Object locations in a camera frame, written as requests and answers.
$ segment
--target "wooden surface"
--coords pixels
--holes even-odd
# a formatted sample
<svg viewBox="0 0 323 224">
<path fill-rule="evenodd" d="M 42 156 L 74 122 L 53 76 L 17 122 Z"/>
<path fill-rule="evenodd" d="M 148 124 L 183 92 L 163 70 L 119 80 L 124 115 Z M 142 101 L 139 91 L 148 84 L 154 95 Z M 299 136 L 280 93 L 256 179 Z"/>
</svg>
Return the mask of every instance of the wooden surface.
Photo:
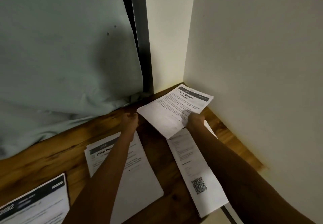
<svg viewBox="0 0 323 224">
<path fill-rule="evenodd" d="M 63 172 L 67 175 L 70 202 L 73 204 L 90 179 L 84 154 L 86 146 L 118 132 L 123 113 L 135 112 L 138 107 L 163 96 L 174 87 L 60 133 L 14 157 L 0 161 L 0 206 Z M 261 162 L 209 108 L 205 108 L 202 113 L 223 143 L 257 171 L 262 169 Z M 200 223 L 201 219 L 165 138 L 142 116 L 139 116 L 137 132 L 148 161 L 164 190 L 164 196 L 125 223 Z"/>
</svg>

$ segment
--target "dark header bar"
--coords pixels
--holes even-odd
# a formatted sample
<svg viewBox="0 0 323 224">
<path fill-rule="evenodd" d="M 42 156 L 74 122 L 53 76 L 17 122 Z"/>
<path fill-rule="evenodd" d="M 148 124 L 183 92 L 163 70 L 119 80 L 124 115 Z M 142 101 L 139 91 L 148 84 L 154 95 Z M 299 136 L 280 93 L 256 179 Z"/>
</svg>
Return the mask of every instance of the dark header bar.
<svg viewBox="0 0 323 224">
<path fill-rule="evenodd" d="M 32 205 L 33 203 L 46 197 L 47 195 L 51 194 L 52 192 L 56 191 L 62 186 L 65 186 L 65 184 L 66 183 L 64 180 L 64 176 L 62 175 L 57 179 L 48 182 L 46 185 L 43 185 L 42 187 L 32 191 L 31 193 L 28 193 L 27 195 L 20 197 L 16 201 L 7 204 L 6 206 L 0 209 L 0 221 Z"/>
<path fill-rule="evenodd" d="M 205 96 L 201 96 L 201 95 L 199 95 L 199 94 L 196 94 L 195 92 L 193 92 L 193 91 L 189 91 L 189 90 L 187 90 L 187 89 L 185 89 L 184 87 L 178 87 L 181 91 L 184 91 L 185 93 L 187 93 L 187 94 L 189 94 L 189 95 L 191 95 L 191 96 L 194 96 L 194 97 L 196 97 L 196 98 L 198 98 L 198 99 L 200 99 L 200 100 L 203 100 L 203 101 L 208 101 L 209 100 L 209 98 L 208 97 L 205 97 Z"/>
<path fill-rule="evenodd" d="M 100 146 L 97 146 L 97 147 L 95 147 L 94 149 L 91 149 L 90 150 L 90 155 L 91 154 L 94 154 L 94 153 L 96 153 L 96 152 L 98 152 L 98 151 L 101 151 L 101 150 L 103 150 L 103 149 L 105 149 L 106 147 L 108 147 L 108 146 L 111 146 L 111 145 L 113 145 L 113 144 L 115 144 L 116 142 L 117 142 L 117 140 L 119 139 L 119 137 L 117 137 L 117 138 L 115 138 L 115 139 L 112 139 L 111 141 L 108 141 L 108 142 L 106 142 L 106 143 L 104 143 L 104 144 L 102 144 L 102 145 L 100 145 Z"/>
</svg>

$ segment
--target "printed document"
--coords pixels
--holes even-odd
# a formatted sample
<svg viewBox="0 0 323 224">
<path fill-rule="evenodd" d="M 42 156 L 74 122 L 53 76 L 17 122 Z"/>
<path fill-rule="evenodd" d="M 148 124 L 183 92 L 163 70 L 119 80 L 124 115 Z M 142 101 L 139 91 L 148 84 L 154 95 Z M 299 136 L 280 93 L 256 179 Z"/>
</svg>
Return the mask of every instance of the printed document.
<svg viewBox="0 0 323 224">
<path fill-rule="evenodd" d="M 212 99 L 213 96 L 180 84 L 137 112 L 169 139 L 186 126 L 191 112 L 200 113 Z"/>
<path fill-rule="evenodd" d="M 214 134 L 206 121 L 204 125 Z M 186 128 L 167 142 L 201 218 L 229 202 Z"/>
<path fill-rule="evenodd" d="M 107 157 L 119 136 L 120 133 L 117 133 L 87 146 L 85 156 L 91 177 Z M 130 143 L 110 223 L 123 223 L 163 195 L 162 187 L 135 132 L 133 141 Z"/>
<path fill-rule="evenodd" d="M 69 211 L 65 174 L 0 207 L 0 224 L 62 223 Z"/>
</svg>

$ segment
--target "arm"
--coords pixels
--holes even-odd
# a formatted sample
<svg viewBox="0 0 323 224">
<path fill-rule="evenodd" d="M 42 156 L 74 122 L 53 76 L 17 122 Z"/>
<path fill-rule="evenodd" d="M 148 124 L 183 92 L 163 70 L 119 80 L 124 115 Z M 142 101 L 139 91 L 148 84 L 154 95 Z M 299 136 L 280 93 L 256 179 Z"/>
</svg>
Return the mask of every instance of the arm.
<svg viewBox="0 0 323 224">
<path fill-rule="evenodd" d="M 204 116 L 192 113 L 186 128 L 219 180 L 230 204 L 244 223 L 309 223 L 246 161 L 204 126 Z"/>
<path fill-rule="evenodd" d="M 63 224 L 110 223 L 112 208 L 117 195 L 130 142 L 138 126 L 138 114 L 126 113 L 120 124 L 121 135 L 111 152 L 83 188 L 67 213 Z"/>
</svg>

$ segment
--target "white wall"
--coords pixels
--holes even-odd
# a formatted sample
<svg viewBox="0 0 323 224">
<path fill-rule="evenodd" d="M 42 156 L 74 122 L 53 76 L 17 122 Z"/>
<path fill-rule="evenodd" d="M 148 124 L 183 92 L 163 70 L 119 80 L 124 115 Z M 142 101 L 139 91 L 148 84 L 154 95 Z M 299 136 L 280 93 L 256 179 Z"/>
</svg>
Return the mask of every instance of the white wall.
<svg viewBox="0 0 323 224">
<path fill-rule="evenodd" d="M 194 0 L 184 82 L 323 223 L 323 0 Z"/>
<path fill-rule="evenodd" d="M 146 0 L 154 92 L 183 82 L 193 0 Z"/>
</svg>

